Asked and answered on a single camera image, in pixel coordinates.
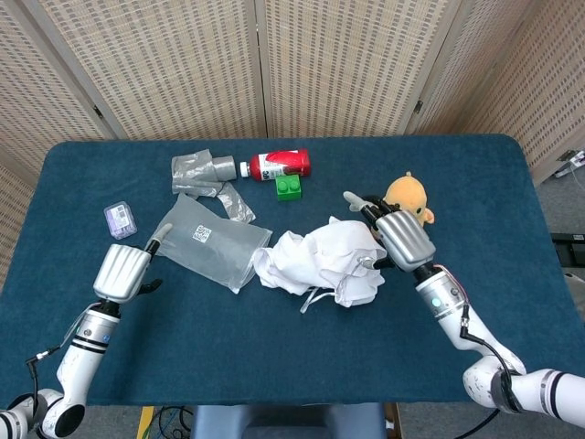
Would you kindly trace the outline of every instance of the green lego brick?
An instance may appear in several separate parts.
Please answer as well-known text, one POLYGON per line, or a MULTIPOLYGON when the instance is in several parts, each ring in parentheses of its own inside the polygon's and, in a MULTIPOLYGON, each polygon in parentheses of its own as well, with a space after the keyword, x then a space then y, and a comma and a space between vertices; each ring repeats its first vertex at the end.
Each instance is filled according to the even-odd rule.
POLYGON ((276 177, 276 196, 279 201, 299 199, 302 194, 299 176, 276 177))

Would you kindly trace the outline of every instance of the table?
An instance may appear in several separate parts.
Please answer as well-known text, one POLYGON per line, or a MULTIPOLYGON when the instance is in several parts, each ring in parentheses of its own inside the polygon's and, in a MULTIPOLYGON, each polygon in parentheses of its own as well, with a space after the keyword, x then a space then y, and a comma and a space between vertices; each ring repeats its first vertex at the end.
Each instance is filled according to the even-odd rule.
MULTIPOLYGON (((344 190, 383 194, 407 170, 422 181, 436 223, 436 262, 466 286, 473 307, 528 370, 585 375, 585 337, 517 143, 502 135, 206 141, 68 142, 49 151, 0 298, 2 406, 32 391, 24 360, 59 342, 95 299, 91 286, 114 243, 102 210, 126 201, 144 245, 173 206, 174 155, 209 148, 236 161, 306 147, 313 174, 303 198, 277 202, 273 182, 234 187, 255 224, 305 234, 334 215, 357 220, 344 190)), ((203 203, 225 216, 216 199, 203 203)), ((238 295, 154 260, 163 286, 122 308, 91 404, 236 404, 467 401, 462 373, 478 360, 455 350, 413 289, 387 271, 370 305, 333 300, 299 313, 304 297, 253 279, 238 295)), ((41 388, 60 389, 64 352, 38 365, 41 388)))

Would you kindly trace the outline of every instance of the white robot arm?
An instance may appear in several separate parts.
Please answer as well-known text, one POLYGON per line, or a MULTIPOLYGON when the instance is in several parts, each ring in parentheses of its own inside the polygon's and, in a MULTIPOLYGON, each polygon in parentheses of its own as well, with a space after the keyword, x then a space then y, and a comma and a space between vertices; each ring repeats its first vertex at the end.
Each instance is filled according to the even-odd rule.
POLYGON ((344 193, 350 209, 361 211, 378 231, 388 259, 366 262, 368 268, 398 266, 413 273, 416 290, 445 334, 459 350, 483 357, 463 374, 467 394, 478 404, 503 412, 541 412, 585 428, 585 378, 553 369, 527 373, 524 364, 484 325, 463 287, 432 263, 435 247, 412 214, 376 198, 344 193))
POLYGON ((160 281, 148 285, 142 285, 142 281, 151 259, 172 227, 164 225, 144 250, 118 244, 110 247, 93 284, 100 302, 81 313, 61 345, 27 362, 36 389, 37 361, 64 346, 77 328, 57 371, 63 392, 44 389, 17 398, 8 410, 0 411, 0 439, 25 439, 36 425, 39 437, 67 437, 80 426, 93 376, 120 322, 120 305, 160 285, 160 281))

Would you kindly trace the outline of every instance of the yellow object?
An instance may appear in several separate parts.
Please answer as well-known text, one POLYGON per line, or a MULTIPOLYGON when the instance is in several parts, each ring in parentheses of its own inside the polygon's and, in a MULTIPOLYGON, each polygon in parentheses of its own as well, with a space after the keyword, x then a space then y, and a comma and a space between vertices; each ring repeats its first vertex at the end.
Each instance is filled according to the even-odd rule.
POLYGON ((150 434, 144 434, 146 429, 150 426, 150 422, 153 420, 154 407, 143 407, 143 411, 140 414, 140 422, 138 423, 138 432, 136 433, 136 439, 148 439, 150 434))
POLYGON ((384 197, 388 204, 398 204, 402 210, 407 210, 414 215, 423 226, 425 222, 435 222, 435 214, 427 209, 427 193, 424 187, 412 174, 395 180, 389 187, 384 197))

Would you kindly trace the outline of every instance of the white cloth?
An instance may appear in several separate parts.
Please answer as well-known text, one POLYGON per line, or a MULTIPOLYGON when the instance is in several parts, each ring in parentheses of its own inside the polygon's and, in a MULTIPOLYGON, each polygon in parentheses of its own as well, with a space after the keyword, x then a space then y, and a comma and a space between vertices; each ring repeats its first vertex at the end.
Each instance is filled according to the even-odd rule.
POLYGON ((379 270, 369 270, 360 261, 385 256, 363 222, 331 217, 328 225, 305 237, 286 231, 272 249, 256 250, 252 260, 264 286, 297 295, 312 287, 333 289, 335 301, 349 307, 374 300, 384 283, 379 270))

